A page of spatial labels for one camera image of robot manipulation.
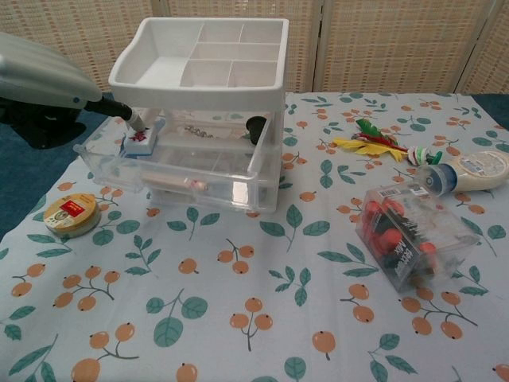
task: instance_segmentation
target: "mayonnaise bottle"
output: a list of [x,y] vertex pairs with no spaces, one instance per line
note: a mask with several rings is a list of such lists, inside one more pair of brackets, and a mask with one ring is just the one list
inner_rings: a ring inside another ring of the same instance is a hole
[[499,151],[461,155],[448,163],[420,166],[415,178],[439,196],[452,191],[492,189],[509,178],[509,155]]

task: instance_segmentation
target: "tablecloth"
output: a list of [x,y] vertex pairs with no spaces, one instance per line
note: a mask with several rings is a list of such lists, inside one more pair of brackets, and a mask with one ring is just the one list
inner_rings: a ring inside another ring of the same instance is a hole
[[[0,244],[0,380],[509,380],[509,189],[443,197],[480,242],[448,282],[399,294],[354,227],[367,189],[415,168],[334,147],[358,118],[445,161],[509,151],[471,97],[290,93],[274,214],[155,205],[77,159]],[[118,145],[122,122],[102,128]],[[41,214],[72,192],[102,219],[61,240]]]

